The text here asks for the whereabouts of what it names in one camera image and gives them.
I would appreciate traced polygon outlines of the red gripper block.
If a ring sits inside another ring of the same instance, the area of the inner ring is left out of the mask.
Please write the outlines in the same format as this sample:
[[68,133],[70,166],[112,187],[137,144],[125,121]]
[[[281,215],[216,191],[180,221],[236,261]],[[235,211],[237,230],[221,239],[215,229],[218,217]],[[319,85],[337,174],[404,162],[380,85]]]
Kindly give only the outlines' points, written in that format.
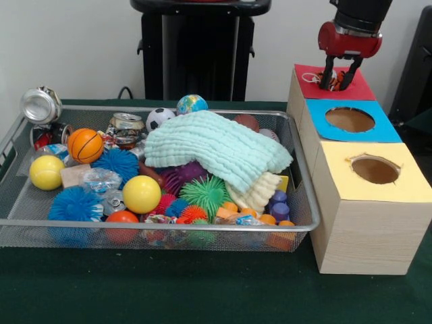
[[363,58],[374,56],[381,47],[382,33],[368,34],[356,32],[337,25],[335,22],[324,23],[318,35],[320,50],[327,55],[325,69],[319,88],[329,90],[333,79],[333,65],[335,57],[353,56],[353,63],[344,73],[340,82],[340,90],[346,90],[351,84]]

